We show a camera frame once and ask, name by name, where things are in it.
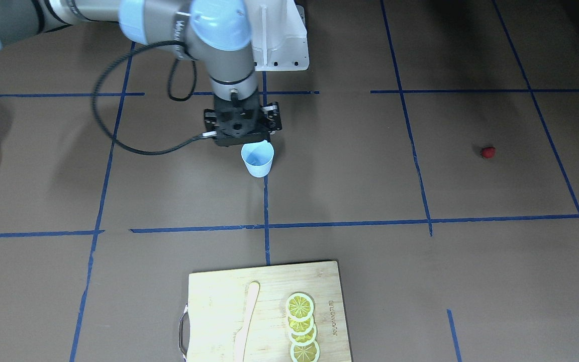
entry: cutting board handle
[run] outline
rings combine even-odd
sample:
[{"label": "cutting board handle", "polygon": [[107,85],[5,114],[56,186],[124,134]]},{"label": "cutting board handle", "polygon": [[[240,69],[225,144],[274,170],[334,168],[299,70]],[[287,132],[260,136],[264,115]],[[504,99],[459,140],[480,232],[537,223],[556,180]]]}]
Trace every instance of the cutting board handle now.
[{"label": "cutting board handle", "polygon": [[180,347],[180,352],[182,353],[182,360],[184,362],[186,362],[186,349],[184,347],[184,342],[182,341],[182,325],[184,323],[184,316],[188,315],[189,312],[189,303],[184,305],[184,311],[182,312],[182,316],[180,316],[180,332],[179,332],[179,344],[178,346]]}]

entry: robotic arm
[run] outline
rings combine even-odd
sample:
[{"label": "robotic arm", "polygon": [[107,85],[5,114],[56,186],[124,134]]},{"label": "robotic arm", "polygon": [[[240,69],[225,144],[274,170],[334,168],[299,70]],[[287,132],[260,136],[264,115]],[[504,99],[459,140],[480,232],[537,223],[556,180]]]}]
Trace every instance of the robotic arm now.
[{"label": "robotic arm", "polygon": [[282,129],[278,103],[262,107],[243,0],[0,0],[0,49],[43,32],[90,21],[118,22],[136,43],[168,46],[181,60],[202,60],[214,92],[205,110],[218,146],[269,140]]}]

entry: cutting board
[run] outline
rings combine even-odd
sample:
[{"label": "cutting board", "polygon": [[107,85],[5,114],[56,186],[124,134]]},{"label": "cutting board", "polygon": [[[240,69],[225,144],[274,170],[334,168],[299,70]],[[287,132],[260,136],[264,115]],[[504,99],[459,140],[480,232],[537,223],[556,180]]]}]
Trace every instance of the cutting board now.
[{"label": "cutting board", "polygon": [[285,301],[292,293],[314,301],[319,362],[351,362],[336,261],[221,270],[189,275],[188,362],[234,362],[247,290],[260,284],[244,362],[292,362]]}]

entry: white plastic bracket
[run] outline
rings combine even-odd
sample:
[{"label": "white plastic bracket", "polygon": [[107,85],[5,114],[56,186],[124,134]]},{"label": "white plastic bracket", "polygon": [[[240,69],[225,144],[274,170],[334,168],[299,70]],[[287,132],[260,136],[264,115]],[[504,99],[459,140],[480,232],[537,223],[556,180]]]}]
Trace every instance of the white plastic bracket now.
[{"label": "white plastic bracket", "polygon": [[305,70],[310,66],[303,7],[294,0],[245,0],[257,71]]}]

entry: lemon slice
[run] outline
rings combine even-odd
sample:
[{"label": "lemon slice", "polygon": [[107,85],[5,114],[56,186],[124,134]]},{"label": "lemon slice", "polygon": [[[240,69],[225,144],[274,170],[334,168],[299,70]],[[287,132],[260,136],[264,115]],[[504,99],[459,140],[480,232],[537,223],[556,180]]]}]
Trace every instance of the lemon slice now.
[{"label": "lemon slice", "polygon": [[300,347],[307,346],[317,339],[317,325],[314,325],[314,327],[308,330],[308,333],[305,335],[296,335],[292,333],[291,330],[289,333],[289,339],[292,341],[292,344],[296,344]]},{"label": "lemon slice", "polygon": [[285,302],[285,310],[294,321],[306,321],[314,313],[314,301],[307,294],[294,293]]},{"label": "lemon slice", "polygon": [[321,350],[319,349],[319,344],[314,341],[307,346],[292,344],[289,354],[294,362],[317,362]]},{"label": "lemon slice", "polygon": [[306,335],[310,333],[310,330],[312,330],[312,327],[314,327],[314,318],[310,318],[302,322],[297,322],[294,321],[294,319],[287,317],[287,323],[292,329],[292,333],[295,335]]}]

